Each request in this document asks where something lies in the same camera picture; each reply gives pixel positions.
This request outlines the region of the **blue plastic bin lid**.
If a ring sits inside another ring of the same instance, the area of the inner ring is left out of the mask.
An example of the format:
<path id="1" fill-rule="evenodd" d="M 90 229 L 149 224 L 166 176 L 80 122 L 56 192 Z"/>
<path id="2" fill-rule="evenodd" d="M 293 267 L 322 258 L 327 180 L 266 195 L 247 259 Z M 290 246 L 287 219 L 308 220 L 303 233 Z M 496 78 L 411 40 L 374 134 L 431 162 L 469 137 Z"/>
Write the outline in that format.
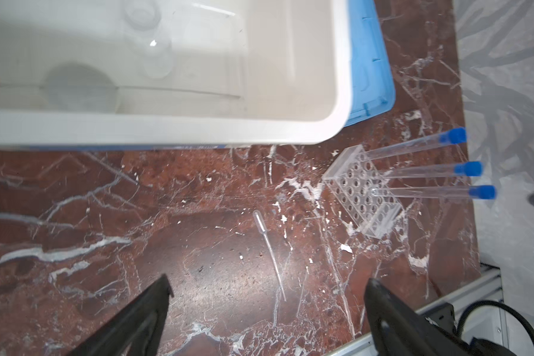
<path id="1" fill-rule="evenodd" d="M 395 86 L 373 0 L 349 2 L 352 109 L 346 127 L 390 111 Z"/>

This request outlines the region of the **white plastic storage bin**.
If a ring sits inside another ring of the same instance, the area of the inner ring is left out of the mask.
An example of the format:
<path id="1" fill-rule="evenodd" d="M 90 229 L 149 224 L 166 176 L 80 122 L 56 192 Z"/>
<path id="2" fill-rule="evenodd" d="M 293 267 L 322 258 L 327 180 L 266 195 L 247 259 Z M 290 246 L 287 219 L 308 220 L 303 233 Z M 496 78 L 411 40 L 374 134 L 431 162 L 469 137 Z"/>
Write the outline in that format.
<path id="1" fill-rule="evenodd" d="M 0 1 L 0 148 L 315 144 L 350 64 L 347 1 Z"/>

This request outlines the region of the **small clear glass beaker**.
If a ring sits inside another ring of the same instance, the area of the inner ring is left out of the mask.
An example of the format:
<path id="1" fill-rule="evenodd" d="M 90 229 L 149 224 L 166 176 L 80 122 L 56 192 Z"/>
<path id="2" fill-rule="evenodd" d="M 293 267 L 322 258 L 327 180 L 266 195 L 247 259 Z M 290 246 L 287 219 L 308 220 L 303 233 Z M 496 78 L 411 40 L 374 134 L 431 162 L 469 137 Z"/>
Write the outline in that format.
<path id="1" fill-rule="evenodd" d="M 147 77 L 163 79 L 174 66 L 170 36 L 157 1 L 121 1 L 123 36 Z"/>

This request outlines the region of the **blue capped test tube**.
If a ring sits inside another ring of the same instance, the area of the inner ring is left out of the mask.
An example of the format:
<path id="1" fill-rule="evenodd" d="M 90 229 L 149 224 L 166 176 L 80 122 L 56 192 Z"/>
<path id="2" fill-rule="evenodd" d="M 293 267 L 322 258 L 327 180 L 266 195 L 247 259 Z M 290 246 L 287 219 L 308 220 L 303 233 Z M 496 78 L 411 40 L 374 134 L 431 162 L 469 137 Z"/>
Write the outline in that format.
<path id="1" fill-rule="evenodd" d="M 427 151 L 435 148 L 442 148 L 448 145 L 458 145 L 467 142 L 467 132 L 465 128 L 454 128 L 449 131 L 437 133 L 429 136 L 412 139 L 383 148 L 367 151 L 364 157 L 367 160 L 379 160 L 398 155 L 412 154 L 420 151 Z"/>
<path id="2" fill-rule="evenodd" d="M 460 185 L 415 188 L 372 188 L 369 190 L 369 194 L 374 197 L 494 200 L 497 196 L 497 191 L 494 185 Z"/>
<path id="3" fill-rule="evenodd" d="M 433 166 L 415 166 L 379 171 L 381 177 L 401 178 L 439 178 L 439 177 L 480 177 L 484 173 L 481 162 L 451 163 Z"/>

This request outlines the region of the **clear acrylic test tube rack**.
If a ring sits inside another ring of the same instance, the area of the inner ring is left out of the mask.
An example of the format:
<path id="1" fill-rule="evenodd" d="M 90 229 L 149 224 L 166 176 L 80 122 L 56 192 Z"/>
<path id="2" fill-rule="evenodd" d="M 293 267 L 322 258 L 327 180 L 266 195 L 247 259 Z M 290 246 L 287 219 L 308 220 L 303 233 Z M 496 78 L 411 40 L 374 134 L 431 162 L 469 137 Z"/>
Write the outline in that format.
<path id="1" fill-rule="evenodd" d="M 390 194 L 388 180 L 366 157 L 363 145 L 345 148 L 323 175 L 323 182 L 362 234 L 381 239 L 390 233 L 402 204 Z"/>

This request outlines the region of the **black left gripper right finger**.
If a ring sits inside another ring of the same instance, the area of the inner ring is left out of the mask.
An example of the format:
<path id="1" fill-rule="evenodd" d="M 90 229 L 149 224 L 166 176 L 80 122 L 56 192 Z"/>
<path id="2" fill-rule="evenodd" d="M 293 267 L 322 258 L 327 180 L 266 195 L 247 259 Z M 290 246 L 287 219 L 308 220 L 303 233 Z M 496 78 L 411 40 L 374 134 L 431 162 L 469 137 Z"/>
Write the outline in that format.
<path id="1" fill-rule="evenodd" d="M 467 347 L 416 314 L 374 278 L 364 301 L 372 339 L 379 355 L 467 355 Z"/>

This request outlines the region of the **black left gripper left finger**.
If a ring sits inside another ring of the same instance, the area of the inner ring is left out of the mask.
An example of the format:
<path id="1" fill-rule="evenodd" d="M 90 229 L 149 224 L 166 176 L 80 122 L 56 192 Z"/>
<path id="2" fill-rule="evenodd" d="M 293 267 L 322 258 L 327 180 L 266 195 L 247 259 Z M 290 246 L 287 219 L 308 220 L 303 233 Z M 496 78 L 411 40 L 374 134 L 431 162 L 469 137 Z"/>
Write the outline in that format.
<path id="1" fill-rule="evenodd" d="M 156 355 L 173 296 L 167 276 L 161 275 L 69 354 Z"/>

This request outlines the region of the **clear plastic pipette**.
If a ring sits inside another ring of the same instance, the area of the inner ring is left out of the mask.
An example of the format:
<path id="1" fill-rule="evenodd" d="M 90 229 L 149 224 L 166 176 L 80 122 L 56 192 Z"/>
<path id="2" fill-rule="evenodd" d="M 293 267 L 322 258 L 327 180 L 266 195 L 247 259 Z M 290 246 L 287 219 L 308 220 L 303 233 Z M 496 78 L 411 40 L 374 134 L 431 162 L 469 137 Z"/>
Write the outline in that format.
<path id="1" fill-rule="evenodd" d="M 265 223 L 265 221 L 263 219 L 263 215 L 258 210 L 253 211 L 252 215 L 253 215 L 256 227 L 258 228 L 258 231 L 259 231 L 260 235 L 263 237 L 263 239 L 264 239 L 264 241 L 266 243 L 269 255 L 271 257 L 271 262 L 272 262 L 272 265 L 274 267 L 274 271 L 275 271 L 275 274 L 276 274 L 277 283 L 278 283 L 278 285 L 280 287 L 283 299 L 284 299 L 284 301 L 287 301 L 286 292 L 285 292 L 284 287 L 283 287 L 282 277 L 281 277 L 280 270 L 279 270 L 278 265 L 277 265 L 276 257 L 274 255 L 274 250 L 273 250 L 273 248 L 271 246 L 271 243 L 270 243 L 270 240 L 268 238 L 268 229 L 267 229 L 266 223 Z"/>

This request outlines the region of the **thin glass stirring rod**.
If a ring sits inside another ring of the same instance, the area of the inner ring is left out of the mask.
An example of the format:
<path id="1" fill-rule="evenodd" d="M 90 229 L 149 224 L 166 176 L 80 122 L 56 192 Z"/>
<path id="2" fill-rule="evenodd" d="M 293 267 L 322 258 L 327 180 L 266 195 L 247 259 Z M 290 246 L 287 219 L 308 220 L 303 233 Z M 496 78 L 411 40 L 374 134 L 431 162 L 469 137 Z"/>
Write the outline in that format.
<path id="1" fill-rule="evenodd" d="M 198 95 L 207 95 L 207 96 L 220 96 L 228 97 L 232 99 L 243 99 L 244 95 L 237 95 L 231 93 L 220 93 L 213 91 L 204 91 L 204 90 L 189 90 L 189 89 L 176 89 L 176 88 L 152 88 L 152 87 L 140 87 L 140 86 L 118 86 L 118 85 L 46 85 L 46 84 L 0 84 L 0 88 L 40 88 L 44 89 L 46 87 L 52 88 L 102 88 L 108 90 L 152 90 L 152 91 L 164 91 L 170 93 L 192 93 Z"/>

